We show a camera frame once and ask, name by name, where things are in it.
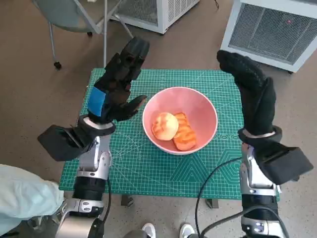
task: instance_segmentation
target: light blue clothing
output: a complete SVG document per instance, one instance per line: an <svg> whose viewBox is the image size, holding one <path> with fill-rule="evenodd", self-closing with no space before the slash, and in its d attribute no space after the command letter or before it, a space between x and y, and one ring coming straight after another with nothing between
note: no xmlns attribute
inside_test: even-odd
<svg viewBox="0 0 317 238"><path fill-rule="evenodd" d="M0 164L0 236L35 216L52 215L63 191L23 169Z"/></svg>

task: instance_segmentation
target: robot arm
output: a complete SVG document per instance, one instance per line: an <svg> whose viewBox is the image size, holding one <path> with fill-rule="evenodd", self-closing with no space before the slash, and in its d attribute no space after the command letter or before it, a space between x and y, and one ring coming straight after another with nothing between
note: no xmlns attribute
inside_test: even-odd
<svg viewBox="0 0 317 238"><path fill-rule="evenodd" d="M298 147L280 144L282 130L272 125L275 113L273 80L265 77L249 58L219 51L220 68L234 76L241 94L244 127L238 131L242 140L240 188L245 211L261 205L278 214L279 186L313 168ZM268 210L257 209L241 218L246 238L286 238L278 219Z"/></svg>
<svg viewBox="0 0 317 238"><path fill-rule="evenodd" d="M76 127L52 125L38 137L56 161L77 158L74 193L58 227L56 238L102 238L105 218L102 201L111 166L110 137L115 131L113 120L134 116L146 99L142 95L130 102L131 81L137 79L149 50L149 43L133 38L120 54L107 64L105 74L94 84L88 100L88 114L80 116Z"/></svg>

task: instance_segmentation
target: chair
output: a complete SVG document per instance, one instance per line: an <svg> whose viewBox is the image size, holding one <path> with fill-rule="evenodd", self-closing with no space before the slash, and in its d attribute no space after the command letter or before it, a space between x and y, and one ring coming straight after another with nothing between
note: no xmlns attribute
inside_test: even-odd
<svg viewBox="0 0 317 238"><path fill-rule="evenodd" d="M129 36L133 38L128 27L116 14L122 0L96 0L95 2L88 0L32 0L32 2L49 22L54 66L57 70L61 69L61 64L55 55L52 25L66 31L86 32L89 37L92 37L93 33L104 34L104 67L106 66L106 33L109 19L114 17L119 20Z"/></svg>

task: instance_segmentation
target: floor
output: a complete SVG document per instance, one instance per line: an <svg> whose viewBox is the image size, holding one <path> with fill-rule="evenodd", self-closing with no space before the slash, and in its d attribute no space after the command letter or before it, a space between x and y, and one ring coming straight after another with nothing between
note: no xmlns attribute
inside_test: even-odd
<svg viewBox="0 0 317 238"><path fill-rule="evenodd" d="M220 48L232 0L222 0L217 11L212 0L202 0L176 22L164 36L131 27L133 34L151 43L144 68L218 69L215 55ZM21 167L44 179L59 180L62 163L55 162L41 148L37 136L52 123L74 123L94 67L102 66L102 36L89 39L55 29L55 46L63 69L53 67L48 26L40 13L24 0L0 1L0 162ZM123 28L109 24L108 59L128 41ZM295 74L263 66L274 78L277 92L274 123L283 127L282 142L300 146L313 164L317 148L317 53ZM293 238L317 234L317 170L299 182L283 186L280 215ZM157 237L177 237L184 222L194 224L195 199L135 197L133 207L119 205L114 196L106 237L120 238L145 222L153 222ZM218 210L202 203L201 227L241 210L240 201L222 200ZM49 226L45 236L54 237ZM22 229L20 237L30 237ZM239 220L214 229L210 237L242 236Z"/></svg>

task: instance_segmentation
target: table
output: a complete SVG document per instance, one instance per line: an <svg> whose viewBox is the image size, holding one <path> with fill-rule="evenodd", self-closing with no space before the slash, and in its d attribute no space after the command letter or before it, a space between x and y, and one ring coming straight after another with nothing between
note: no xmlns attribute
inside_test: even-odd
<svg viewBox="0 0 317 238"><path fill-rule="evenodd" d="M102 68L92 71L81 114L87 113L87 99L103 73ZM197 197L202 183L217 165L241 156L237 130L243 126L243 117L240 93L231 74L212 70L143 69L138 79L132 82L131 98L144 94L149 99L160 90L173 86L196 89L212 101L218 114L214 139L191 155L167 154L145 135L142 106L132 119L116 123L117 130L111 137L113 193ZM73 190L77 165L78 160L65 163L59 185L61 190ZM236 162L216 172L203 197L241 199L239 166Z"/></svg>

